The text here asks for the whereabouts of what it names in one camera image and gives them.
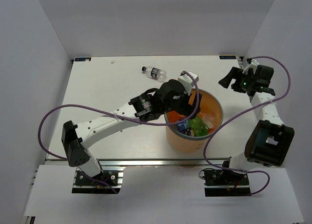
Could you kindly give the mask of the green plastic bottle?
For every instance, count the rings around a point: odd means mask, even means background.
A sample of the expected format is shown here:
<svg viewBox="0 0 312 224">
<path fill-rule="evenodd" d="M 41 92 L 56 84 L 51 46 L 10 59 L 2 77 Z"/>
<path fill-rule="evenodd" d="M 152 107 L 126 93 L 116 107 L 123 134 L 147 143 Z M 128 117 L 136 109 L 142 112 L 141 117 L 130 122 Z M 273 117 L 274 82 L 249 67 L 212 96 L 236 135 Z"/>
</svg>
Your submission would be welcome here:
<svg viewBox="0 0 312 224">
<path fill-rule="evenodd" d="M 209 132 L 207 124 L 198 116 L 188 120 L 188 124 L 192 131 L 192 136 L 203 137 Z"/>
</svg>

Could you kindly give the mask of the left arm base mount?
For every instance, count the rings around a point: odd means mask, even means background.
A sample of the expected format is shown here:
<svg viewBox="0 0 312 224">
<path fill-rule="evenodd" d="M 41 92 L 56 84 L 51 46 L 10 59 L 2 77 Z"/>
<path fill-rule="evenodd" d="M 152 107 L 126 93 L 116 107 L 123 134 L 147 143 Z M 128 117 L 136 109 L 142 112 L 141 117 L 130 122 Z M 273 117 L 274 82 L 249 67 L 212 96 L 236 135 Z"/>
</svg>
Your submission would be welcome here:
<svg viewBox="0 0 312 224">
<path fill-rule="evenodd" d="M 104 166 L 102 169 L 99 175 L 90 177 L 77 168 L 74 176 L 72 193 L 117 195 L 121 190 L 125 168 Z"/>
</svg>

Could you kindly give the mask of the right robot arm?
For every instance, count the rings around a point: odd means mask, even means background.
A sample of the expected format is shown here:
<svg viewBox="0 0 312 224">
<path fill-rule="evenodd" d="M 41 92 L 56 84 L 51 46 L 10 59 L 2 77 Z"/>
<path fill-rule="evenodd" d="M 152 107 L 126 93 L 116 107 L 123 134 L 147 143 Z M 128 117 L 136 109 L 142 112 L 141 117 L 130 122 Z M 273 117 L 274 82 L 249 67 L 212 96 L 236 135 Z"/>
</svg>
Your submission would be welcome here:
<svg viewBox="0 0 312 224">
<path fill-rule="evenodd" d="M 281 120 L 274 101 L 275 91 L 269 87 L 274 70 L 271 67 L 251 64 L 245 69 L 232 67 L 218 83 L 233 91 L 246 93 L 250 98 L 257 125 L 246 142 L 244 152 L 227 159 L 227 168 L 220 178 L 232 184 L 238 178 L 235 169 L 248 171 L 257 167 L 281 166 L 294 137 L 294 129 Z"/>
</svg>

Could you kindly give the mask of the clear bottle blue label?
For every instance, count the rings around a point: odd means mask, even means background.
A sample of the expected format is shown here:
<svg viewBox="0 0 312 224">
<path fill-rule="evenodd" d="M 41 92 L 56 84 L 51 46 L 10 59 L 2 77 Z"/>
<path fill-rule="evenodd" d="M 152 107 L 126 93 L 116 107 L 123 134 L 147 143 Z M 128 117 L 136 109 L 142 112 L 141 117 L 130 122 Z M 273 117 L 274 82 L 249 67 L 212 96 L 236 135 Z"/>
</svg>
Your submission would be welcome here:
<svg viewBox="0 0 312 224">
<path fill-rule="evenodd" d="M 191 130 L 188 121 L 183 121 L 182 123 L 177 124 L 177 130 L 182 134 L 188 135 Z"/>
</svg>

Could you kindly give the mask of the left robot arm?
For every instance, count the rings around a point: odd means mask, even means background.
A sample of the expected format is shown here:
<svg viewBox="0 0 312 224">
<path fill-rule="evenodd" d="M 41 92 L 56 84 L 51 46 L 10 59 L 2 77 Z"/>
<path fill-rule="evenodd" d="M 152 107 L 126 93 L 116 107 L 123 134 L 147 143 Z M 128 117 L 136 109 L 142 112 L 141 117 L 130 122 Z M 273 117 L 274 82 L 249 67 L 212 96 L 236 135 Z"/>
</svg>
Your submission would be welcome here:
<svg viewBox="0 0 312 224">
<path fill-rule="evenodd" d="M 200 111 L 202 95 L 196 91 L 189 103 L 193 81 L 169 80 L 160 88 L 151 88 L 130 99 L 128 103 L 97 119 L 83 123 L 63 124 L 61 142 L 70 167 L 78 167 L 91 184 L 99 184 L 104 176 L 98 160 L 89 148 L 102 139 L 140 124 L 151 124 L 160 116 L 175 111 L 193 119 Z"/>
</svg>

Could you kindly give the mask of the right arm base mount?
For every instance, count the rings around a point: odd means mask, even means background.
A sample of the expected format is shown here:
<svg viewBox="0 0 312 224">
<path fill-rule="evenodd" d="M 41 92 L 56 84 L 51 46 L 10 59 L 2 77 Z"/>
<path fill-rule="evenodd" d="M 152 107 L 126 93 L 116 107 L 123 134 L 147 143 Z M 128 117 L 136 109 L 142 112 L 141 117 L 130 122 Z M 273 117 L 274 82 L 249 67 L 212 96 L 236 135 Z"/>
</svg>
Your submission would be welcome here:
<svg viewBox="0 0 312 224">
<path fill-rule="evenodd" d="M 200 171 L 199 177 L 204 180 L 206 197 L 251 196 L 249 179 L 246 174 L 206 168 Z"/>
</svg>

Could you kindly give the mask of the clear bottle red label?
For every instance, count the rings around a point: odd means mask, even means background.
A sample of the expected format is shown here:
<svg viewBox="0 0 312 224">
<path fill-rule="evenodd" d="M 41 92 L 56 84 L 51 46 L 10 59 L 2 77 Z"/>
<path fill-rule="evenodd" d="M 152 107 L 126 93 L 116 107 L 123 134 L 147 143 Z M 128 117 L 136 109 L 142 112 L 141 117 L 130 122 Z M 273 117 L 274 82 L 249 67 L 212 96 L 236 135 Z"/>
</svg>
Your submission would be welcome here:
<svg viewBox="0 0 312 224">
<path fill-rule="evenodd" d="M 209 129 L 213 129 L 215 127 L 215 118 L 213 115 L 203 114 L 201 119 Z"/>
</svg>

